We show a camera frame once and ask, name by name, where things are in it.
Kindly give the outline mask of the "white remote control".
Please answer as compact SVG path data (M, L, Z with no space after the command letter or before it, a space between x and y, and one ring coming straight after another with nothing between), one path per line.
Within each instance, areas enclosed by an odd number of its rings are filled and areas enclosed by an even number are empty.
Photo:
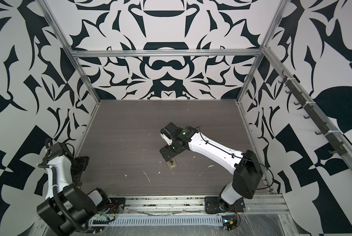
M171 158L166 163L167 163L167 166L169 167L170 170L173 170L173 169L175 169L178 166L176 161L173 158Z

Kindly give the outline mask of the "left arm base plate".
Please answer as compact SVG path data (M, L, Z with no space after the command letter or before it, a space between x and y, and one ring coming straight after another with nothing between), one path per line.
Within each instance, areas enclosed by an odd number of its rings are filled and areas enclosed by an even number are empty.
M125 209L126 199L124 197L110 198L110 203L103 209L105 214L117 214Z

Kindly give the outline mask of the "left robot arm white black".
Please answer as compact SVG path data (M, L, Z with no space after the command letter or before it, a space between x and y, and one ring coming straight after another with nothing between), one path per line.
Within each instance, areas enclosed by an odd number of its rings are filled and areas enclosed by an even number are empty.
M54 144L51 138L45 141L45 147L47 152L37 166L47 171L48 192L37 214L58 236L96 234L88 222L111 201L101 188L88 194L80 190L89 157L74 157L65 143Z

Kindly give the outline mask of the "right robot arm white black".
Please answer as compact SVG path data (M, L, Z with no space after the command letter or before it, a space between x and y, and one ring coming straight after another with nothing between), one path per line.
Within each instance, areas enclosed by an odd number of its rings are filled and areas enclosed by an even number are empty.
M174 158L189 150L214 161L233 176L230 184L216 198L220 212L228 211L240 199L253 198L264 174L262 164L254 152L241 152L226 147L191 126L181 128L169 123L161 129L160 135L167 143L160 149L160 153L170 169L177 166Z

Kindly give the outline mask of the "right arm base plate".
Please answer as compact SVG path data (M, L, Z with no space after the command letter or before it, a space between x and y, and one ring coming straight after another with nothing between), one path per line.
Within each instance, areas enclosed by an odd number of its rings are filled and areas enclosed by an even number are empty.
M205 212L207 214L219 214L226 212L244 212L244 199L238 199L233 205L229 205L218 196L207 196L204 198Z

